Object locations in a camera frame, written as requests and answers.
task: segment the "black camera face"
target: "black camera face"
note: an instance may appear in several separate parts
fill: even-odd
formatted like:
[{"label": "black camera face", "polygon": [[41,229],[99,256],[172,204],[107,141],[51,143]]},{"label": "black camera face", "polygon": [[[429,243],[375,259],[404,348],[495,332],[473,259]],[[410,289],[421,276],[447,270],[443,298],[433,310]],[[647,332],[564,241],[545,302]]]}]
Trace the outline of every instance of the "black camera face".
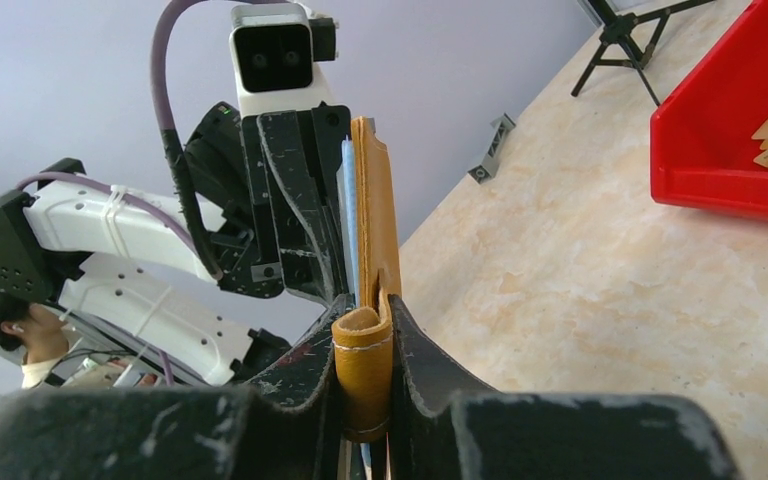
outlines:
[{"label": "black camera face", "polygon": [[313,83],[310,30],[300,24],[238,28],[234,32],[243,87],[249,92],[306,88]]}]

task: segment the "red bin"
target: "red bin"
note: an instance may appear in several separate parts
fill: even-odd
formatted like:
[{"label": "red bin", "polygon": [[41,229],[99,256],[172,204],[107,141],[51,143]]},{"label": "red bin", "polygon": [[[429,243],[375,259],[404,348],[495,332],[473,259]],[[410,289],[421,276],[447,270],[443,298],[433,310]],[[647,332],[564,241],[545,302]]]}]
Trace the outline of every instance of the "red bin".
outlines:
[{"label": "red bin", "polygon": [[755,0],[652,116],[652,198],[768,221],[751,138],[767,118],[768,0]]}]

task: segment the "tan leather wallet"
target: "tan leather wallet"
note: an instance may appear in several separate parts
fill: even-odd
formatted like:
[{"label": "tan leather wallet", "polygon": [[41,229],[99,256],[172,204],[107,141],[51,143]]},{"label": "tan leather wallet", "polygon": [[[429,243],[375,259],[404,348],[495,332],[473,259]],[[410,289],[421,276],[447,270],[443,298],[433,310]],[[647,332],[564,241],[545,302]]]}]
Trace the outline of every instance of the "tan leather wallet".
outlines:
[{"label": "tan leather wallet", "polygon": [[352,120],[358,214],[358,308],[334,322],[337,378],[345,394],[344,436],[368,443],[390,421],[393,321],[389,294],[401,295],[399,238],[387,146],[368,118]]}]

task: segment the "tabletop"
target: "tabletop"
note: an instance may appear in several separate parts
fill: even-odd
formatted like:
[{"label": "tabletop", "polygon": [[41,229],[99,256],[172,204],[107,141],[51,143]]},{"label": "tabletop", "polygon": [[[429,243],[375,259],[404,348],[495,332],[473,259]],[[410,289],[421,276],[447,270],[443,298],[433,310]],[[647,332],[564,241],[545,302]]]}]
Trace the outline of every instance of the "tabletop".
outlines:
[{"label": "tabletop", "polygon": [[[661,99],[748,4],[670,19],[646,70]],[[652,201],[637,74],[597,68],[570,97],[597,36],[519,117],[496,178],[464,177],[402,247],[404,299],[496,388],[686,396],[768,478],[768,224]]]}]

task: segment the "camera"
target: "camera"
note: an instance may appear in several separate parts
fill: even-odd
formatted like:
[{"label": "camera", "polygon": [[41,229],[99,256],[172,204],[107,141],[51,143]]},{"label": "camera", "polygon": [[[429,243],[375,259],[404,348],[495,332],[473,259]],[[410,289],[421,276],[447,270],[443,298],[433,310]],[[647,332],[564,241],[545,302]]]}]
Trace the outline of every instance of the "camera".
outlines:
[{"label": "camera", "polygon": [[238,5],[231,15],[231,58],[242,117],[334,103],[316,63],[322,57],[314,34],[320,21],[309,20],[304,7]]}]

